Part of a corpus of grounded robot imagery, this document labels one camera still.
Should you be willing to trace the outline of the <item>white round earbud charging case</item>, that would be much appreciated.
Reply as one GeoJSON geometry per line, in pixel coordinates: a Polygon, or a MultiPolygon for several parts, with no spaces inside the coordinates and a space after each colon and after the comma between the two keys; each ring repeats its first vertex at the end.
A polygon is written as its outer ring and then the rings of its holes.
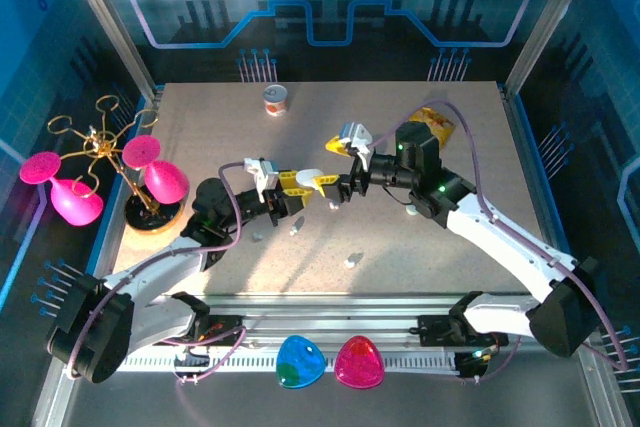
{"type": "Polygon", "coordinates": [[[316,178],[323,175],[324,173],[319,169],[303,169],[296,172],[295,180],[300,188],[317,190],[316,178]]]}

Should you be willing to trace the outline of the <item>yellow snack packet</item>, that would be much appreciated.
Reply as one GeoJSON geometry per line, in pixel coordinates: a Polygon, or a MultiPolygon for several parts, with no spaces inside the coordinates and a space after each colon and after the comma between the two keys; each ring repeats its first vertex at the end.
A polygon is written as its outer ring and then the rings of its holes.
{"type": "Polygon", "coordinates": [[[412,122],[421,122],[428,126],[430,132],[436,137],[439,148],[443,149],[455,130],[455,124],[430,107],[422,107],[409,118],[412,122]]]}

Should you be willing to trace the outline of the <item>pink plastic goblet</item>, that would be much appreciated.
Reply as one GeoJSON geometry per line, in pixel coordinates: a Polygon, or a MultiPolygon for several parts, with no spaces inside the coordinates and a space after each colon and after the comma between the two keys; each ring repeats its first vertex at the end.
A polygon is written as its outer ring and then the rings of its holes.
{"type": "Polygon", "coordinates": [[[184,172],[172,162],[160,159],[161,144],[152,135],[138,135],[122,152],[127,167],[143,170],[144,184],[160,204],[182,201],[190,184],[184,172]]]}
{"type": "Polygon", "coordinates": [[[56,212],[72,226],[94,222],[103,212],[104,201],[81,181],[58,178],[61,157],[51,151],[37,153],[20,167],[20,179],[29,185],[51,184],[50,199],[56,212]]]}

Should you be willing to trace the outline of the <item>small tin can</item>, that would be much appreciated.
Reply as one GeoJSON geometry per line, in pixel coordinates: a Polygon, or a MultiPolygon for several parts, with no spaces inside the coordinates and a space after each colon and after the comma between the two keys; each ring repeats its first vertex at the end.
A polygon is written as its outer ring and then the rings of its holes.
{"type": "Polygon", "coordinates": [[[279,117],[288,111],[288,90],[280,84],[267,86],[263,91],[265,111],[273,116],[279,117]]]}

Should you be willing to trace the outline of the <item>blue triangular button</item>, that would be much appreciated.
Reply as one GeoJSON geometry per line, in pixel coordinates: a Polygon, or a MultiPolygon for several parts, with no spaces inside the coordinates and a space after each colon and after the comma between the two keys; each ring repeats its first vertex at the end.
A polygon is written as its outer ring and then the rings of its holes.
{"type": "Polygon", "coordinates": [[[325,369],[324,355],[305,337],[287,337],[278,351],[276,376],[283,388],[295,390],[308,387],[324,375],[325,369]]]}

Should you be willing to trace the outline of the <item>pink triangular button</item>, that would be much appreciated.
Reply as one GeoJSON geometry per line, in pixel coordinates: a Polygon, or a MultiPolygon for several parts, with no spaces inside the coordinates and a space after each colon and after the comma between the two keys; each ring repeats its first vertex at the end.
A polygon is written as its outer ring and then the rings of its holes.
{"type": "Polygon", "coordinates": [[[334,375],[341,384],[366,390],[379,386],[385,378],[382,356],[367,337],[358,335],[349,339],[340,349],[334,375]]]}

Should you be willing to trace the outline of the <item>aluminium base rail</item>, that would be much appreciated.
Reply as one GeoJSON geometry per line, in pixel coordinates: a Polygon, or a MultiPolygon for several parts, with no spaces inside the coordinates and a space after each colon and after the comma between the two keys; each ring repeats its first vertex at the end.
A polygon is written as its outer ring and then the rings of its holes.
{"type": "Polygon", "coordinates": [[[447,296],[213,296],[196,297],[211,314],[238,315],[242,325],[222,334],[222,346],[234,342],[248,349],[276,349],[292,335],[322,349],[338,349],[349,338],[369,338],[379,350],[498,350],[516,339],[532,342],[559,357],[569,357],[600,324],[586,300],[564,298],[538,303],[525,295],[471,292],[447,296]],[[422,347],[419,316],[449,316],[465,322],[478,345],[422,347]]]}

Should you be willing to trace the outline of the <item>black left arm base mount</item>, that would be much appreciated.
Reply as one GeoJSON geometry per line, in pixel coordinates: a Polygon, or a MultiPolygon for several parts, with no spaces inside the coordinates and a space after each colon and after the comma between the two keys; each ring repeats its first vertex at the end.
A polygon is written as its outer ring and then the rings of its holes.
{"type": "Polygon", "coordinates": [[[177,346],[185,343],[204,342],[219,337],[227,331],[242,325],[238,315],[206,314],[203,316],[180,317],[165,323],[155,335],[153,346],[177,346]]]}

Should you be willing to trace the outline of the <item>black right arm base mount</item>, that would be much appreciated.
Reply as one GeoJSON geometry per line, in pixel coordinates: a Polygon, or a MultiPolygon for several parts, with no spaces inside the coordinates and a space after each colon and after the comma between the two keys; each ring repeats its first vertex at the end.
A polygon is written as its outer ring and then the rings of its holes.
{"type": "Polygon", "coordinates": [[[478,338],[467,324],[449,316],[419,316],[417,332],[422,347],[471,347],[478,338]]]}

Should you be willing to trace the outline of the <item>aluminium frame post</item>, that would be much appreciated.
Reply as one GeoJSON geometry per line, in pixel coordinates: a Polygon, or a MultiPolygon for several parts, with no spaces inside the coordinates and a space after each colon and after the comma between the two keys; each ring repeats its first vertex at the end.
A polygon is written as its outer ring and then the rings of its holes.
{"type": "Polygon", "coordinates": [[[111,0],[86,1],[141,95],[146,101],[155,101],[156,88],[152,76],[111,0]]]}
{"type": "Polygon", "coordinates": [[[571,2],[572,0],[546,2],[504,84],[504,95],[507,100],[513,100],[519,94],[571,2]]]}

